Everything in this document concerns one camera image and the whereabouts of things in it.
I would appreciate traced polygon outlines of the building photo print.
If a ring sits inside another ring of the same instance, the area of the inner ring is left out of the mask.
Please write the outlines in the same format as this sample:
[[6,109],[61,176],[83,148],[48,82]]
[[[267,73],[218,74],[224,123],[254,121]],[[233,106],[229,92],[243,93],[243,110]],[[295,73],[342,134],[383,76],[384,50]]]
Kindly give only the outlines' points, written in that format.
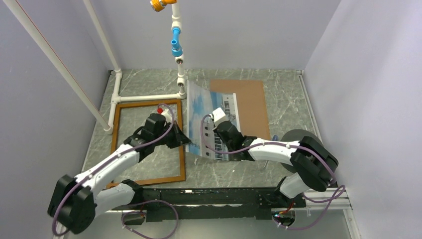
[[234,126],[240,128],[236,94],[210,91],[188,81],[187,100],[187,133],[192,142],[188,145],[187,152],[213,160],[236,161],[234,155],[208,149],[200,134],[203,117],[218,108],[222,109]]

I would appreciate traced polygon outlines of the brown frame backing board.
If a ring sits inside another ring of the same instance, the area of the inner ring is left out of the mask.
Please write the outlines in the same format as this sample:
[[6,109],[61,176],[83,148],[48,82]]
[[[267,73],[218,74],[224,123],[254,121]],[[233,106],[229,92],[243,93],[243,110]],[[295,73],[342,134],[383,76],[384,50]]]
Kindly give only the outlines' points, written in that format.
[[210,90],[219,93],[235,93],[239,131],[243,135],[270,140],[269,122],[263,82],[259,80],[212,79]]

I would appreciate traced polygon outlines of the wooden picture frame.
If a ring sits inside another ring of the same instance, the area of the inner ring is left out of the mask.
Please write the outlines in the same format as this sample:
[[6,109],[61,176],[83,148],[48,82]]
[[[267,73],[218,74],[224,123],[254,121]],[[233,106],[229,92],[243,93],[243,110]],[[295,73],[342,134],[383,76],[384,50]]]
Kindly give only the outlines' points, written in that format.
[[[168,99],[168,100],[155,100],[155,101],[146,101],[138,103],[126,103],[118,104],[115,110],[113,131],[112,131],[112,143],[110,152],[114,152],[117,148],[118,140],[118,130],[119,130],[119,121],[120,121],[120,112],[124,108],[138,108],[138,107],[149,107],[149,106],[158,106],[160,103],[176,105],[177,108],[177,123],[181,127],[183,124],[182,120],[182,101],[179,99]],[[179,146],[179,166],[180,166],[180,175],[174,177],[163,177],[155,179],[146,179],[146,180],[137,180],[137,184],[141,186],[149,186],[155,184],[164,184],[164,183],[175,183],[182,182],[186,180],[186,167],[185,167],[185,149],[183,146]]]

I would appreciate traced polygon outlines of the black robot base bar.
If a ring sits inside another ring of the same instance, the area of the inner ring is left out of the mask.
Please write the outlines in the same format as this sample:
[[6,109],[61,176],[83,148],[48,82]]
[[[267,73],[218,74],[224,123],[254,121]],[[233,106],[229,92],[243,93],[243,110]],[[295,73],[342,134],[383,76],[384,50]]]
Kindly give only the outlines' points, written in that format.
[[180,220],[255,218],[270,220],[279,211],[306,207],[299,194],[288,199],[273,187],[155,189],[144,188],[119,210],[142,209],[147,222]]

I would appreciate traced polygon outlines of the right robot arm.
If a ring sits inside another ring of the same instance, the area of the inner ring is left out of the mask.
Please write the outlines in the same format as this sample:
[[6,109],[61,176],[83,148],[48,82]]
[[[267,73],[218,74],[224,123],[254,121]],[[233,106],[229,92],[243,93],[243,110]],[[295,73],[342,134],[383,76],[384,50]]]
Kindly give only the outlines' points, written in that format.
[[293,168],[293,175],[283,178],[274,193],[274,200],[281,207],[309,189],[324,192],[335,183],[338,160],[311,136],[290,142],[264,140],[242,135],[229,121],[216,124],[213,130],[228,152],[240,160],[273,161]]

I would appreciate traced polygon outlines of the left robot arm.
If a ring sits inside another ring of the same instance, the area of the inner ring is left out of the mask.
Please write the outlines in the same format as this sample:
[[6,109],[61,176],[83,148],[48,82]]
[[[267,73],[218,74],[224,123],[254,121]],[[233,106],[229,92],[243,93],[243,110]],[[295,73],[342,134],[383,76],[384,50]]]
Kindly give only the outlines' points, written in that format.
[[191,140],[170,114],[151,114],[145,124],[106,159],[83,173],[74,177],[64,175],[57,181],[47,209],[53,219],[53,235],[79,234],[97,216],[120,206],[137,209],[141,205],[160,203],[160,199],[146,194],[133,180],[123,180],[110,189],[106,189],[106,185],[152,154],[156,147],[165,145],[173,149],[189,143]]

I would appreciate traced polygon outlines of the blue pipe elbow fitting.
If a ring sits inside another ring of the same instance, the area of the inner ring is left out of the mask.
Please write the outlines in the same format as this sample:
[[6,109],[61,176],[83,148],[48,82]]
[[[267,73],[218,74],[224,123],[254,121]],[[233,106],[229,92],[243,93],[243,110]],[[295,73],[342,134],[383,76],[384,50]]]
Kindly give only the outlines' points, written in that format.
[[173,38],[171,40],[172,55],[174,57],[180,57],[183,54],[183,49],[182,49],[182,46],[180,44],[181,30],[180,30],[179,27],[174,27],[172,29],[172,32],[173,32]]

